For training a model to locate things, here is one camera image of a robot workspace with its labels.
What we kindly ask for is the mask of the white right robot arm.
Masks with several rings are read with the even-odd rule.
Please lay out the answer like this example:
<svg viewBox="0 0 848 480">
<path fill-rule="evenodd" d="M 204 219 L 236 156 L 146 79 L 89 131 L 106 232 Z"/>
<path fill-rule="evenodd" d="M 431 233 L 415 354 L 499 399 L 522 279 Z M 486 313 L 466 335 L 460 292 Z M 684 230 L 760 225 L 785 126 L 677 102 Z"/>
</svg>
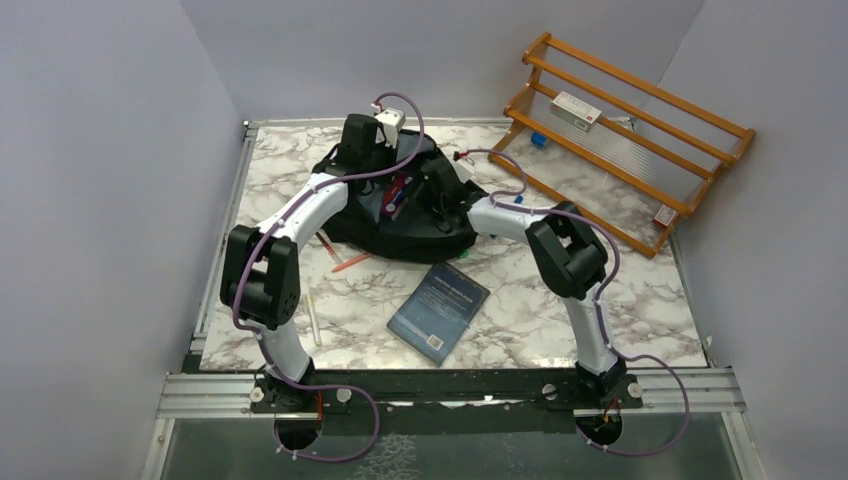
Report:
<svg viewBox="0 0 848 480">
<path fill-rule="evenodd" d="M 462 183 L 454 163 L 446 159 L 427 161 L 422 174 L 429 200 L 452 225 L 529 246 L 544 284 L 562 299 L 575 335 L 579 398 L 592 407 L 612 399 L 626 364 L 612 349 L 600 299 L 607 284 L 608 252 L 595 224 L 570 202 L 533 210 L 493 201 L 470 182 Z"/>
</svg>

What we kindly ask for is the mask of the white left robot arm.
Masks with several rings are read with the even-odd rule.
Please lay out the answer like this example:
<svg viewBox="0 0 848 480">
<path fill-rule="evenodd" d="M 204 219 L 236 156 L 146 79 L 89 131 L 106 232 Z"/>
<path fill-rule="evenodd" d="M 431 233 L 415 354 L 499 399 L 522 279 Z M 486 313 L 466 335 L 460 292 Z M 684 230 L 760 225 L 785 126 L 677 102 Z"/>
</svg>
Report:
<svg viewBox="0 0 848 480">
<path fill-rule="evenodd" d="M 305 377 L 312 360 L 292 321 L 301 296 L 300 253 L 348 206 L 357 182 L 381 179 L 403 165 L 397 150 L 404 113 L 373 108 L 370 115 L 346 118 L 339 143 L 280 210 L 255 227 L 235 226 L 226 240 L 220 300 L 230 308 L 234 327 L 257 341 L 279 380 L 276 396 L 290 410 L 309 406 L 315 387 Z"/>
</svg>

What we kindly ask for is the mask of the black student bag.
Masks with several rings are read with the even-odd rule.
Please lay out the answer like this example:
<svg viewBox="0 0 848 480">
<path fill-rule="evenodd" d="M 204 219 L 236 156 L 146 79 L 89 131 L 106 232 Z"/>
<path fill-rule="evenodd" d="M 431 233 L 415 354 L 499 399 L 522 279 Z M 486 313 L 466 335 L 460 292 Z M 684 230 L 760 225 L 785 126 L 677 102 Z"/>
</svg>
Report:
<svg viewBox="0 0 848 480">
<path fill-rule="evenodd" d="M 416 131 L 402 129 L 395 163 L 405 160 L 418 142 L 422 143 L 421 148 L 405 167 L 392 174 L 360 179 L 350 184 L 346 206 L 322 226 L 331 241 L 350 244 L 387 259 L 420 264 L 450 260 L 474 245 L 476 233 L 440 232 L 425 210 L 423 164 L 438 157 L 452 161 L 434 139 L 430 135 L 420 136 Z M 336 154 L 338 143 L 313 167 L 315 173 L 331 174 L 330 161 Z M 386 189 L 399 173 L 413 175 L 415 181 L 407 190 L 407 200 L 399 216 L 389 220 L 381 216 L 381 204 Z"/>
</svg>

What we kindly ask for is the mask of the dark blue book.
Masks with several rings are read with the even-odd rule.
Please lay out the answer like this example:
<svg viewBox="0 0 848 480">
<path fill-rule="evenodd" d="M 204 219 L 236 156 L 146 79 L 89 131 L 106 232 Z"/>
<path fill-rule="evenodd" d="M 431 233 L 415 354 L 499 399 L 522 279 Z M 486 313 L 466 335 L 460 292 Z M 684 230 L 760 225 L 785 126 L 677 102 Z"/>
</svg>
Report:
<svg viewBox="0 0 848 480">
<path fill-rule="evenodd" d="M 388 320 L 387 329 L 440 367 L 489 295 L 489 289 L 454 266 L 438 263 Z"/>
</svg>

